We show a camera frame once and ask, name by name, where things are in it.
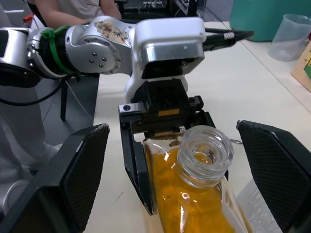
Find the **white shirt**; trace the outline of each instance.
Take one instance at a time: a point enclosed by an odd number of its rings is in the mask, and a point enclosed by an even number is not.
[[[76,16],[85,21],[92,21],[96,16],[103,16],[104,13],[99,5],[99,0],[57,0],[61,12]]]

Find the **glass jar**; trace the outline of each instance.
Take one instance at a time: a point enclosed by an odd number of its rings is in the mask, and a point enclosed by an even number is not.
[[[224,177],[233,147],[222,132],[200,125],[143,145],[165,233],[251,232]]]

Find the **bottle neck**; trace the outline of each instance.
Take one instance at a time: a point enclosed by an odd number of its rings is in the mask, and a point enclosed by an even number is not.
[[[183,181],[197,188],[213,187],[224,176],[233,158],[229,138],[210,126],[194,126],[184,134],[177,155]]]

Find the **cardboard box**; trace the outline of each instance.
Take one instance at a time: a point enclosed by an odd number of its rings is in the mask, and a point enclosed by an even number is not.
[[[292,76],[311,92],[311,42],[299,58]]]

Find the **orange liquid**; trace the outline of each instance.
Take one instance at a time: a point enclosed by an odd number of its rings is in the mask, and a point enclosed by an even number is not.
[[[175,167],[178,149],[152,156],[152,175],[158,213],[165,233],[233,233],[222,213],[219,188],[186,184]],[[205,161],[198,155],[198,160]]]

